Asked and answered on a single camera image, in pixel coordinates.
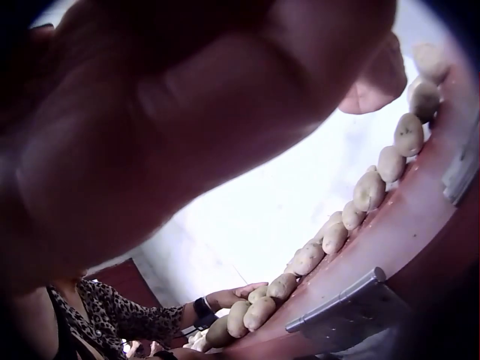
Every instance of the leopard print sleeve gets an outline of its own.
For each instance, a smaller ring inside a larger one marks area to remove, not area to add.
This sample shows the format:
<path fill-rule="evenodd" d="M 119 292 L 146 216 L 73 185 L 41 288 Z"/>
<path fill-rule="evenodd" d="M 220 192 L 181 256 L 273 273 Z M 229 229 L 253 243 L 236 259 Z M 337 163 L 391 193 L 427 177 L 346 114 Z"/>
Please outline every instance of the leopard print sleeve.
<path fill-rule="evenodd" d="M 147 308 L 122 297 L 114 288 L 100 282 L 94 285 L 109 315 L 115 319 L 118 336 L 130 340 L 157 341 L 169 349 L 180 332 L 184 306 Z"/>

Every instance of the potato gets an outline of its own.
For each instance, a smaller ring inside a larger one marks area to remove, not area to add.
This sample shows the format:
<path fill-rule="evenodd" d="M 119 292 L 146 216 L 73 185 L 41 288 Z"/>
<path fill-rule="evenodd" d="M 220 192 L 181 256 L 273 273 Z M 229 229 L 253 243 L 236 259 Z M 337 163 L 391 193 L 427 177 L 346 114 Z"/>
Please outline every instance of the potato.
<path fill-rule="evenodd" d="M 227 319 L 227 331 L 236 339 L 244 337 L 248 333 L 248 329 L 243 324 L 243 317 L 251 306 L 249 301 L 237 301 L 232 305 Z"/>
<path fill-rule="evenodd" d="M 295 274 L 295 272 L 293 271 L 293 268 L 292 268 L 292 264 L 288 264 L 287 267 L 285 268 L 285 270 L 283 271 L 284 274 L 293 274 L 295 276 L 298 276 L 297 274 Z"/>
<path fill-rule="evenodd" d="M 307 242 L 307 244 L 310 244 L 310 241 L 312 241 L 312 242 L 317 242 L 317 240 L 311 239 L 311 240 L 309 240 L 309 241 Z M 295 251 L 295 254 L 294 254 L 293 257 L 290 259 L 290 261 L 287 263 L 287 266 L 289 266 L 289 265 L 293 262 L 293 258 L 294 258 L 295 256 L 297 256 L 297 254 L 300 252 L 300 250 L 301 250 L 301 249 L 298 249 L 297 251 Z"/>
<path fill-rule="evenodd" d="M 420 75 L 417 76 L 412 83 L 407 87 L 407 102 L 410 104 L 412 100 L 412 95 L 413 95 L 413 90 L 420 84 L 422 81 L 425 81 L 424 78 L 422 78 Z"/>
<path fill-rule="evenodd" d="M 393 146 L 404 157 L 415 156 L 423 148 L 422 124 L 414 114 L 404 114 L 398 121 Z"/>
<path fill-rule="evenodd" d="M 212 346 L 208 343 L 205 336 L 202 336 L 197 341 L 195 341 L 195 343 L 191 347 L 192 350 L 196 350 L 199 352 L 207 352 L 211 348 Z"/>
<path fill-rule="evenodd" d="M 342 248 L 347 238 L 348 230 L 343 223 L 334 224 L 325 233 L 322 249 L 326 254 L 335 254 Z"/>
<path fill-rule="evenodd" d="M 325 231 L 333 224 L 342 222 L 342 212 L 335 211 L 330 215 L 328 220 L 323 224 L 323 226 L 318 230 L 317 234 L 311 239 L 308 243 L 322 244 L 322 239 L 324 237 Z"/>
<path fill-rule="evenodd" d="M 297 277 L 293 274 L 282 274 L 268 286 L 267 296 L 282 302 L 288 299 L 297 287 Z"/>
<path fill-rule="evenodd" d="M 434 44 L 421 43 L 413 46 L 413 62 L 419 74 L 439 85 L 448 74 L 450 65 L 444 52 Z"/>
<path fill-rule="evenodd" d="M 378 173 L 385 182 L 397 181 L 405 171 L 407 158 L 401 156 L 394 146 L 384 147 L 378 156 Z"/>
<path fill-rule="evenodd" d="M 325 256 L 322 246 L 319 244 L 307 244 L 293 259 L 290 272 L 303 276 L 309 274 Z"/>
<path fill-rule="evenodd" d="M 354 230 L 360 226 L 366 216 L 365 211 L 360 211 L 355 207 L 353 201 L 349 201 L 343 208 L 342 222 L 347 230 Z"/>
<path fill-rule="evenodd" d="M 259 298 L 262 298 L 262 297 L 266 296 L 267 288 L 268 288 L 267 285 L 263 285 L 263 286 L 260 286 L 260 287 L 256 288 L 254 291 L 252 291 L 250 294 L 248 294 L 248 301 L 251 304 L 256 303 Z"/>
<path fill-rule="evenodd" d="M 382 203 L 386 184 L 376 171 L 363 174 L 353 189 L 353 204 L 360 211 L 372 211 Z"/>
<path fill-rule="evenodd" d="M 199 331 L 193 336 L 193 343 L 202 337 L 202 333 Z"/>
<path fill-rule="evenodd" d="M 224 348 L 235 341 L 235 338 L 228 333 L 228 315 L 217 319 L 208 330 L 205 339 L 213 348 Z"/>
<path fill-rule="evenodd" d="M 409 111 L 425 124 L 431 121 L 440 107 L 440 91 L 430 81 L 420 82 L 412 92 Z"/>
<path fill-rule="evenodd" d="M 260 326 L 272 316 L 275 308 L 275 301 L 268 296 L 264 296 L 248 308 L 247 313 L 243 317 L 243 324 L 249 331 L 253 332 L 260 328 Z"/>

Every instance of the metal bracket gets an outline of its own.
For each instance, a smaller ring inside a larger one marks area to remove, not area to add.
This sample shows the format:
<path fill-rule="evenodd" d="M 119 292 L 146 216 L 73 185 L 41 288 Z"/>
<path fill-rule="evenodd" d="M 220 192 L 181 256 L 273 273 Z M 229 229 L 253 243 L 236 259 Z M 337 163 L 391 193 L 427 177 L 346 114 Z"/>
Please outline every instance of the metal bracket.
<path fill-rule="evenodd" d="M 455 156 L 442 177 L 445 185 L 444 196 L 455 206 L 462 200 L 463 195 L 479 171 L 479 137 L 479 114 L 477 113 L 477 119 L 467 143 L 462 146 L 460 153 Z"/>
<path fill-rule="evenodd" d="M 364 339 L 397 324 L 410 312 L 409 306 L 385 285 L 386 275 L 374 268 L 337 297 L 286 326 L 322 349 L 334 353 L 351 348 Z"/>

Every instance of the black wristband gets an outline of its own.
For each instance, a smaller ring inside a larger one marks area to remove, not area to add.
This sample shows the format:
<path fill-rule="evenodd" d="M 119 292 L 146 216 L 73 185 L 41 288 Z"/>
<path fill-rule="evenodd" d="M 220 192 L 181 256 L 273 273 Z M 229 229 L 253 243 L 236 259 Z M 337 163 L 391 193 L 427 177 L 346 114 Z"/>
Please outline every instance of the black wristband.
<path fill-rule="evenodd" d="M 162 360 L 178 360 L 175 355 L 169 351 L 160 350 L 152 355 L 153 357 L 161 358 Z"/>
<path fill-rule="evenodd" d="M 195 302 L 193 303 L 193 309 L 195 310 L 195 313 L 197 314 L 199 319 L 206 318 L 213 314 L 213 311 L 210 310 L 208 305 L 205 303 L 204 298 L 199 298 L 195 300 Z"/>
<path fill-rule="evenodd" d="M 205 303 L 204 298 L 199 298 L 193 303 L 193 309 L 197 314 L 198 320 L 195 321 L 193 326 L 197 330 L 208 329 L 217 320 L 217 316 Z"/>

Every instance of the leopard print shirt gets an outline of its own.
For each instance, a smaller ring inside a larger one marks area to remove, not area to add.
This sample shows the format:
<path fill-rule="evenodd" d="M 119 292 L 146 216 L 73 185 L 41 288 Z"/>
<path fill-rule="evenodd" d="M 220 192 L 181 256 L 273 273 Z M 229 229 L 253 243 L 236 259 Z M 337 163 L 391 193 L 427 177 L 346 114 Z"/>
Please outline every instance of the leopard print shirt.
<path fill-rule="evenodd" d="M 169 349 L 180 331 L 183 306 L 146 308 L 123 298 L 109 285 L 82 280 L 77 290 L 90 319 L 87 321 L 54 287 L 49 288 L 65 312 L 72 333 L 96 345 L 97 350 L 104 349 L 102 355 L 107 360 L 127 359 L 122 339 L 156 341 Z"/>

